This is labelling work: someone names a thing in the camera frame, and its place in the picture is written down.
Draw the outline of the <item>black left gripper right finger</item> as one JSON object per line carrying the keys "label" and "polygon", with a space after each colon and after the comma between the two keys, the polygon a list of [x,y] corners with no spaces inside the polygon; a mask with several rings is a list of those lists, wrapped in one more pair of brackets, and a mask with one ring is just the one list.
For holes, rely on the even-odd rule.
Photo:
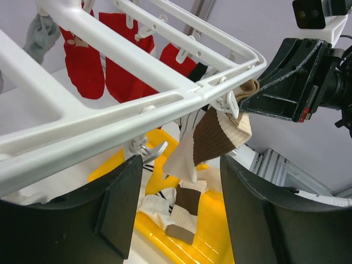
{"label": "black left gripper right finger", "polygon": [[276,186],[229,155],[221,183],[235,263],[351,263],[351,208]]}

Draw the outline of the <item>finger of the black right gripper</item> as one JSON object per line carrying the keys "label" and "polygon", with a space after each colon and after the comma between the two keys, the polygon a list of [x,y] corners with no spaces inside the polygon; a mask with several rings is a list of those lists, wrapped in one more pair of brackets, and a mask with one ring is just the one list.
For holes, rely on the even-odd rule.
{"label": "finger of the black right gripper", "polygon": [[258,78],[260,89],[239,102],[240,110],[288,121],[301,121],[318,91],[322,41],[286,38]]}

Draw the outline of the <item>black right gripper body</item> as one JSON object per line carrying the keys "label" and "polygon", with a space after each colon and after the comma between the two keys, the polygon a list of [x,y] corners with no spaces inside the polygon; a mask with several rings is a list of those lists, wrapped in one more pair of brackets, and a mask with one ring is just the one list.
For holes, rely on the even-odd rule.
{"label": "black right gripper body", "polygon": [[318,90],[312,105],[307,107],[299,122],[310,119],[319,107],[342,112],[339,123],[351,122],[351,47],[346,50],[329,49],[322,61],[322,69],[315,80]]}

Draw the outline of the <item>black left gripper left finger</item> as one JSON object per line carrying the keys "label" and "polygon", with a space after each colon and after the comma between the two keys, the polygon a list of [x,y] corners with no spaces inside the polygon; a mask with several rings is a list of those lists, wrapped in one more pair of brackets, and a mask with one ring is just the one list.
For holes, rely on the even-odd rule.
{"label": "black left gripper left finger", "polygon": [[123,263],[128,257],[142,158],[41,204],[1,202],[1,263]]}

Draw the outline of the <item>white clothes peg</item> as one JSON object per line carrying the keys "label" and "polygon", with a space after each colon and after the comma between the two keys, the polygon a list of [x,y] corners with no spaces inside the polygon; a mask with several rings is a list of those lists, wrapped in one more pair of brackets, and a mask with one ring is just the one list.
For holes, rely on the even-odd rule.
{"label": "white clothes peg", "polygon": [[212,107],[218,111],[229,113],[234,118],[237,118],[239,115],[239,106],[233,91],[217,98],[212,104]]}

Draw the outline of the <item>brown beige ribbed sock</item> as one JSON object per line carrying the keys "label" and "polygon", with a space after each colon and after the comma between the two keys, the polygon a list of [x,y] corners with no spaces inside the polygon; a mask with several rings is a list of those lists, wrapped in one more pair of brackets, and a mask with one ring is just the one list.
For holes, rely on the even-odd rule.
{"label": "brown beige ribbed sock", "polygon": [[252,137],[249,115],[232,114],[210,107],[196,125],[193,140],[194,165],[212,160],[243,145]]}

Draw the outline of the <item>white plastic clip hanger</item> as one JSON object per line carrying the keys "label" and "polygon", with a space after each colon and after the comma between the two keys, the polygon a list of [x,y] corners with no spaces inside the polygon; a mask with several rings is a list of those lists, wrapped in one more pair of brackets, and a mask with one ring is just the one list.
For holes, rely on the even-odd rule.
{"label": "white plastic clip hanger", "polygon": [[1,71],[55,120],[1,136],[1,195],[6,196],[167,124],[227,94],[265,69],[263,55],[170,1],[155,5],[245,58],[236,63],[163,22],[132,1],[116,1],[125,23],[140,22],[217,74],[193,82],[82,10],[78,1],[39,1],[60,26],[136,77],[118,74],[110,89],[115,106],[82,104],[6,34]]}

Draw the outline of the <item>yellow plastic tray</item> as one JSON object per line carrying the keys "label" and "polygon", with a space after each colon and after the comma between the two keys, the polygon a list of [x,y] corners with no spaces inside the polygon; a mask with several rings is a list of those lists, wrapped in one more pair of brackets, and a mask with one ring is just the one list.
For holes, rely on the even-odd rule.
{"label": "yellow plastic tray", "polygon": [[162,178],[162,167],[178,143],[164,130],[147,133],[149,147],[168,146],[143,168],[134,227],[174,263],[234,263],[219,170],[202,164],[196,184]]}

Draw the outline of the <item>white striped sock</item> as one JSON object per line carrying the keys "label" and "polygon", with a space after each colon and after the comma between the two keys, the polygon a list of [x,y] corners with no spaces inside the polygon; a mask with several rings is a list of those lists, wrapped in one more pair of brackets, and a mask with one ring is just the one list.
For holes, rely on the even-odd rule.
{"label": "white striped sock", "polygon": [[[207,181],[207,190],[222,191],[221,176],[219,169],[206,169],[197,171],[193,161],[193,133],[186,133],[179,142],[177,148],[172,152],[163,166],[163,171],[178,179],[196,183],[198,180]],[[151,178],[151,169],[145,165],[142,174],[142,183],[137,209],[147,215],[162,230],[173,224],[171,218],[176,198],[176,188],[165,188],[156,194],[145,194],[146,184]]]}

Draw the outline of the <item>brown beige sock in tray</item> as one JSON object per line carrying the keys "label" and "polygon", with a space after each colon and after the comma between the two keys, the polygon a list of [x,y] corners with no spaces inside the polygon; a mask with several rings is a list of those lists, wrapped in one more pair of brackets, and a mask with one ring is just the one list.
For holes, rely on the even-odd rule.
{"label": "brown beige sock in tray", "polygon": [[189,245],[194,242],[197,230],[197,216],[201,195],[207,189],[207,181],[190,183],[181,180],[176,188],[175,204],[171,218],[173,224],[166,228],[166,234]]}

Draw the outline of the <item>grey sock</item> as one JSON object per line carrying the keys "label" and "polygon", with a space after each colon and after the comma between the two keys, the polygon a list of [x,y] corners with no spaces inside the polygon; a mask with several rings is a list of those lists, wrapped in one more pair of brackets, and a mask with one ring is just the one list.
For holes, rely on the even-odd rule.
{"label": "grey sock", "polygon": [[45,54],[54,46],[60,35],[59,25],[51,16],[37,13],[28,27],[23,50],[38,64],[42,64]]}

